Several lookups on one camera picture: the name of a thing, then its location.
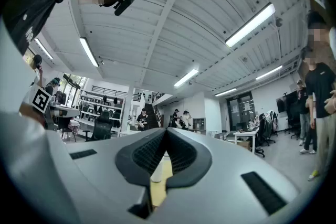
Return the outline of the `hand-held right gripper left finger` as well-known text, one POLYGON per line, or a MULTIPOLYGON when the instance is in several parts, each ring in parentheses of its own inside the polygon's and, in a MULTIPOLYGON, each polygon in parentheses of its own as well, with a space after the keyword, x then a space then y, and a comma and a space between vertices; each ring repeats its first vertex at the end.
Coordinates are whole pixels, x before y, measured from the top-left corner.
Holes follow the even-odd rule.
POLYGON ((64 144, 47 132, 60 184, 53 221, 58 224, 167 224, 154 209, 150 176, 164 154, 165 129, 110 140, 64 144))

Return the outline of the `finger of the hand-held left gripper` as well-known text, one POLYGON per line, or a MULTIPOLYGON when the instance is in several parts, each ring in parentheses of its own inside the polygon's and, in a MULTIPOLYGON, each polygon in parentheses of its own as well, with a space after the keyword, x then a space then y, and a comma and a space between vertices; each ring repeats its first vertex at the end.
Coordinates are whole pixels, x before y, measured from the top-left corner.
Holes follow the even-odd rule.
POLYGON ((80 115, 80 110, 66 106, 55 106, 54 116, 59 118, 75 118, 80 115))

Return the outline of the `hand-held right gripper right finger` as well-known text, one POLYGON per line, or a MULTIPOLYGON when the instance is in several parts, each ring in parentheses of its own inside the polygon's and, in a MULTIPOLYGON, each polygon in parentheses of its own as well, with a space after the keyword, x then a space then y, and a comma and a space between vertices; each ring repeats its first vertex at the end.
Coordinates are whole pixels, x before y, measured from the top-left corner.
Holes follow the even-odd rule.
POLYGON ((264 205, 243 179, 255 172, 262 189, 273 189, 288 205, 297 187, 262 158, 234 143, 179 130, 179 134, 205 146, 212 156, 207 173, 192 187, 169 190, 151 215, 154 224, 265 224, 264 205))

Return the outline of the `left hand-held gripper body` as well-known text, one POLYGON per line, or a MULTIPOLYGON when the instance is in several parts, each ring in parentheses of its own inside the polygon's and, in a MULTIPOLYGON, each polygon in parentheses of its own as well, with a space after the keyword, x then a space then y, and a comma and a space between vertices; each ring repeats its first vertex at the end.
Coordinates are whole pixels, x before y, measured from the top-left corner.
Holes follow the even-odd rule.
POLYGON ((55 96, 51 96, 40 86, 34 89, 33 95, 31 104, 38 121, 47 130, 58 130, 56 117, 60 116, 60 110, 56 106, 55 96))

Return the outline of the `person's left forearm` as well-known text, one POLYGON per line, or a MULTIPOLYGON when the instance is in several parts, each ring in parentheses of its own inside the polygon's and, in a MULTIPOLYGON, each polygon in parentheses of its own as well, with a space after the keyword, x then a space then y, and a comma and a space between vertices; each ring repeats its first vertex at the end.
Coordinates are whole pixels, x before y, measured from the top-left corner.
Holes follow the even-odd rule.
POLYGON ((36 110, 32 105, 23 102, 20 105, 19 112, 21 115, 32 118, 33 120, 39 122, 43 127, 45 127, 44 114, 36 110))

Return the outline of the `white storage shelving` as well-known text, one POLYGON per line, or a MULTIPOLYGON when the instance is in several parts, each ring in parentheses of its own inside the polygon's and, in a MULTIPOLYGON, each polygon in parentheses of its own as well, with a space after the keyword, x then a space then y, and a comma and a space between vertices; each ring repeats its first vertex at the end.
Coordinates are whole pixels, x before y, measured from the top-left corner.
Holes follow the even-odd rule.
POLYGON ((103 115, 112 123, 111 136, 118 137, 122 127, 124 103, 125 98, 118 91, 109 94, 81 89, 76 104, 80 115, 74 118, 79 123, 79 134, 91 138, 95 120, 103 115))

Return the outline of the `large window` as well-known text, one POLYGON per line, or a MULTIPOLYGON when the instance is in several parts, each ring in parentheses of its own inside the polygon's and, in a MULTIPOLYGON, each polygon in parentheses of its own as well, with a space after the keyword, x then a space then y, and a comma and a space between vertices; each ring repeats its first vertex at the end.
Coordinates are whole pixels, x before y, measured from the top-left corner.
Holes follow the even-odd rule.
POLYGON ((76 106, 77 99, 80 96, 80 89, 84 87, 87 81, 86 77, 75 74, 64 73, 59 86, 59 91, 66 95, 65 106, 76 106))

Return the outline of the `black office chair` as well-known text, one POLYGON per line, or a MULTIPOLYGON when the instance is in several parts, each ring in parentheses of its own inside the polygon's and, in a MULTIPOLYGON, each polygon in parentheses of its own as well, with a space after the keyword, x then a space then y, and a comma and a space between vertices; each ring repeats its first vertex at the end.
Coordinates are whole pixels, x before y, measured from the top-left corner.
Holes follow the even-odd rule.
POLYGON ((259 154, 262 158, 265 158, 264 150, 261 148, 263 145, 270 146, 270 142, 276 143, 275 140, 271 139, 272 135, 272 122, 267 121, 265 114, 259 116, 259 129, 255 136, 255 154, 259 154))
POLYGON ((300 124, 300 116, 296 109, 288 109, 287 110, 287 123, 288 126, 285 129, 285 133, 293 133, 290 138, 295 137, 296 140, 299 139, 301 124, 300 124))
POLYGON ((86 142, 111 139, 111 129, 113 121, 110 119, 110 112, 105 110, 95 119, 94 130, 91 138, 88 137, 88 130, 84 130, 86 134, 86 142))

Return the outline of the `brown cardboard box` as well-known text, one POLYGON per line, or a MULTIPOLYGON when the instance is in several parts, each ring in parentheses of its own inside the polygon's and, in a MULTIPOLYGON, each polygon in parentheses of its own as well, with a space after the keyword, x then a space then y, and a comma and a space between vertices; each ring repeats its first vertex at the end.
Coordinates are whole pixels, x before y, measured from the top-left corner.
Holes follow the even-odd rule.
POLYGON ((246 141, 237 141, 237 145, 247 149, 247 150, 251 150, 251 145, 250 145, 250 141, 246 140, 246 141))

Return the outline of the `long ceiling light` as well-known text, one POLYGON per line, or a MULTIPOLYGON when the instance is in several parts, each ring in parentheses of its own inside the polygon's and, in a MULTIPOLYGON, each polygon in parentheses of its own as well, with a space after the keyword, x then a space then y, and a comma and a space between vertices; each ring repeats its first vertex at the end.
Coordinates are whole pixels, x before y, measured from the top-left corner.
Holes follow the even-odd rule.
POLYGON ((190 78, 195 76, 198 73, 198 70, 192 69, 189 73, 187 73, 185 76, 183 76, 178 82, 174 84, 174 87, 179 87, 182 84, 184 84, 186 81, 188 81, 190 78))
POLYGON ((50 60, 54 59, 38 38, 35 38, 34 41, 50 60))
POLYGON ((221 92, 221 93, 216 94, 215 97, 220 97, 220 96, 229 94, 229 93, 231 93, 231 92, 234 92, 234 91, 236 91, 236 90, 237 90, 236 88, 232 88, 232 89, 230 89, 230 90, 226 90, 226 91, 224 91, 224 92, 221 92))
POLYGON ((87 54, 89 60, 91 61, 91 63, 95 66, 95 67, 99 67, 90 47, 89 47, 89 44, 87 42, 87 39, 85 37, 80 37, 79 38, 79 41, 85 51, 85 53, 87 54))
POLYGON ((273 74, 273 73, 275 73, 276 71, 279 71, 279 70, 281 70, 281 69, 282 69, 282 65, 278 66, 277 68, 274 68, 274 69, 270 70, 270 71, 267 72, 267 73, 264 73, 264 74, 261 75, 261 76, 256 77, 256 80, 261 80, 261 79, 263 79, 263 78, 265 78, 265 77, 267 77, 267 76, 269 76, 269 75, 271 75, 271 74, 273 74))
POLYGON ((275 11, 276 9, 273 3, 268 3, 255 16, 253 16, 248 22, 241 26, 241 28, 235 31, 228 39, 226 39, 225 44, 228 47, 236 45, 239 41, 249 35, 269 17, 271 17, 275 13, 275 11))

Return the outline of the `white desk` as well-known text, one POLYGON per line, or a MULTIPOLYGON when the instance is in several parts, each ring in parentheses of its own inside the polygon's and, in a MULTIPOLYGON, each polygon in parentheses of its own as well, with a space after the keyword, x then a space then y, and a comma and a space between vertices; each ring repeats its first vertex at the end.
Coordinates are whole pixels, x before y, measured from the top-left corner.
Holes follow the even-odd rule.
POLYGON ((238 137, 252 137, 252 148, 251 152, 254 154, 255 153, 255 148, 256 148, 256 134, 259 131, 259 127, 255 127, 252 130, 247 130, 247 131, 237 131, 234 133, 234 144, 238 144, 238 137))

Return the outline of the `black staircase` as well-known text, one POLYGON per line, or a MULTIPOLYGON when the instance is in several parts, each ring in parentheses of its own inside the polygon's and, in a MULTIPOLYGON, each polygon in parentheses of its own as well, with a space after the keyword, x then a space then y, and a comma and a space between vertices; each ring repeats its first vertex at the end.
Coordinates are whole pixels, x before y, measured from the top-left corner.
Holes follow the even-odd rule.
POLYGON ((163 126, 163 116, 160 114, 157 105, 153 105, 154 102, 158 101, 164 96, 164 93, 160 92, 148 92, 143 91, 142 95, 145 99, 145 110, 148 115, 148 129, 153 129, 163 126))

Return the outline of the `black double door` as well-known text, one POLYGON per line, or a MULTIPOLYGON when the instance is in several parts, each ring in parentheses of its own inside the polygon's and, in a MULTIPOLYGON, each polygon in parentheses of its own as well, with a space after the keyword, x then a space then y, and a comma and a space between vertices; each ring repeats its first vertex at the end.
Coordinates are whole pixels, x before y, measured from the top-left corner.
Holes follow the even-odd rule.
POLYGON ((241 122, 248 126, 256 117, 255 105, 252 93, 246 92, 227 99, 229 126, 231 131, 241 122))

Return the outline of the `black wall screen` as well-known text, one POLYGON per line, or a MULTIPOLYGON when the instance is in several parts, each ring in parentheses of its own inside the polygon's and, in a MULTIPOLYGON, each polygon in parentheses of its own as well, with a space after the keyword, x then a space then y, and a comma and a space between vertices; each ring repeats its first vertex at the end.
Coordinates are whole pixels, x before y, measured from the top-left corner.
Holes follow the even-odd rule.
POLYGON ((282 97, 276 99, 278 112, 287 112, 290 108, 297 103, 298 92, 284 93, 282 97))

